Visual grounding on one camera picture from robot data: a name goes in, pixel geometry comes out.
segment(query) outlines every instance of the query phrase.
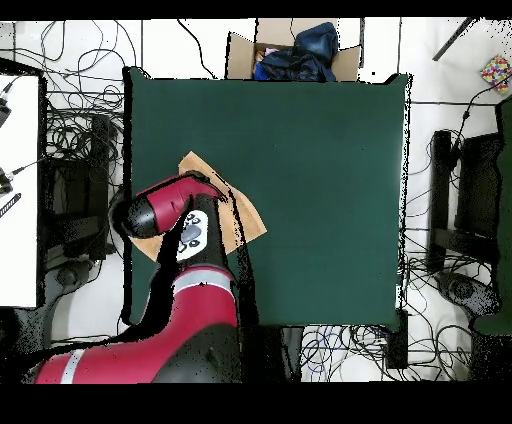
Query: green table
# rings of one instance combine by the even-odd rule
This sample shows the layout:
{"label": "green table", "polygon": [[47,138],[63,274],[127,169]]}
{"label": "green table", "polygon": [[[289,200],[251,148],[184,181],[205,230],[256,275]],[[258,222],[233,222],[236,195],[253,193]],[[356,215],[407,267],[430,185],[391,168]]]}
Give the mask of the green table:
{"label": "green table", "polygon": [[[388,84],[129,75],[133,193],[194,151],[247,195],[268,230],[248,245],[261,324],[395,323],[406,75]],[[132,322],[154,269],[134,248]]]}

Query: black cable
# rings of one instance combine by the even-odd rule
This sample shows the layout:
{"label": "black cable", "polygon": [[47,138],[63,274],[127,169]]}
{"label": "black cable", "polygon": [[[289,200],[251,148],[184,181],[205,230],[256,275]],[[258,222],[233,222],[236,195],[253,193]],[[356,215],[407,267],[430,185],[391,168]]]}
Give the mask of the black cable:
{"label": "black cable", "polygon": [[12,85],[19,79],[21,78],[23,75],[18,75],[16,78],[14,78],[9,84],[7,84],[3,89],[2,91],[0,91],[0,95],[5,93],[7,94],[10,89],[12,88]]}
{"label": "black cable", "polygon": [[201,66],[203,67],[203,69],[208,72],[211,77],[213,79],[218,79],[215,75],[213,75],[212,71],[210,71],[205,65],[204,65],[204,62],[203,62],[203,50],[201,49],[201,43],[199,43],[199,40],[197,39],[197,37],[192,34],[192,32],[181,22],[181,20],[179,19],[176,19],[178,21],[178,24],[180,24],[180,26],[185,30],[187,31],[190,36],[196,41],[197,43],[197,47],[199,47],[199,59],[201,60]]}
{"label": "black cable", "polygon": [[498,85],[501,85],[503,83],[505,83],[506,81],[508,81],[508,79],[512,77],[512,74],[508,75],[506,78],[503,78],[501,81],[491,85],[490,87],[486,88],[485,90],[482,90],[482,91],[479,91],[478,93],[476,93],[473,98],[469,101],[469,104],[468,104],[468,107],[466,108],[464,114],[462,115],[462,123],[460,125],[460,130],[459,130],[459,137],[457,137],[457,140],[455,140],[455,144],[454,144],[454,149],[458,149],[459,147],[459,143],[460,143],[460,135],[462,135],[462,130],[464,129],[464,124],[466,122],[466,120],[469,118],[469,109],[471,109],[471,106],[473,105],[473,102],[475,101],[475,99],[480,96],[480,94],[483,94],[485,93],[486,91],[490,91],[492,90],[493,88],[497,87]]}
{"label": "black cable", "polygon": [[293,19],[294,19],[294,18],[292,18],[292,20],[290,21],[290,34],[291,34],[291,35],[292,35],[292,37],[293,37],[293,41],[295,41],[295,35],[293,34],[293,31],[292,31]]}
{"label": "black cable", "polygon": [[98,273],[96,274],[96,277],[94,277],[92,280],[87,281],[87,283],[85,283],[85,284],[92,283],[93,281],[96,281],[98,279],[98,277],[101,274],[101,267],[102,266],[103,266],[103,261],[100,262],[100,268],[98,269]]}

